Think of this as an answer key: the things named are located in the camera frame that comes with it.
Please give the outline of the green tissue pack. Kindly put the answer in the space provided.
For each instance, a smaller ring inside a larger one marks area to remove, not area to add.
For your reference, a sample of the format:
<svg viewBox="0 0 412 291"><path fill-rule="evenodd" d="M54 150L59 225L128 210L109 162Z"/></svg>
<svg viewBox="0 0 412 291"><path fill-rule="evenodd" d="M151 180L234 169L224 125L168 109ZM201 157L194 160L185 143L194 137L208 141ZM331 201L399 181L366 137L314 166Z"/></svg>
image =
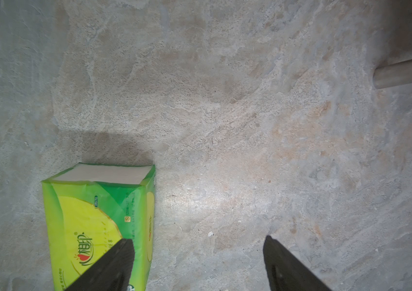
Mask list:
<svg viewBox="0 0 412 291"><path fill-rule="evenodd" d="M118 241L133 241L128 289L144 291L153 257L154 165L79 163L42 181L53 285L63 291Z"/></svg>

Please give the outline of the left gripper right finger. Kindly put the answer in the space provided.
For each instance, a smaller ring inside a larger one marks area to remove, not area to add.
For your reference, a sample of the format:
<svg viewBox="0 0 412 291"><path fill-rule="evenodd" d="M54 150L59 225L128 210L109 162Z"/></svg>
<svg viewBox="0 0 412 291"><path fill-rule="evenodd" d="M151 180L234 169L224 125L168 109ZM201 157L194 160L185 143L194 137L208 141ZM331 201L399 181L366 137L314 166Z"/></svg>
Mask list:
<svg viewBox="0 0 412 291"><path fill-rule="evenodd" d="M267 235L263 255L272 291L331 291L278 240Z"/></svg>

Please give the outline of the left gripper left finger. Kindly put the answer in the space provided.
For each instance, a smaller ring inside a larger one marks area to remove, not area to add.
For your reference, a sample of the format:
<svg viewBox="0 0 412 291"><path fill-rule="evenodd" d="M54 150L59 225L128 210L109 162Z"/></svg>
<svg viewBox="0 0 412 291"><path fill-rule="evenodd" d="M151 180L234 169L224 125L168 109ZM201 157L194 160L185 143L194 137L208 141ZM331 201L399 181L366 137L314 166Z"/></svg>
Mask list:
<svg viewBox="0 0 412 291"><path fill-rule="evenodd" d="M127 291L134 261L133 241L122 239L65 291Z"/></svg>

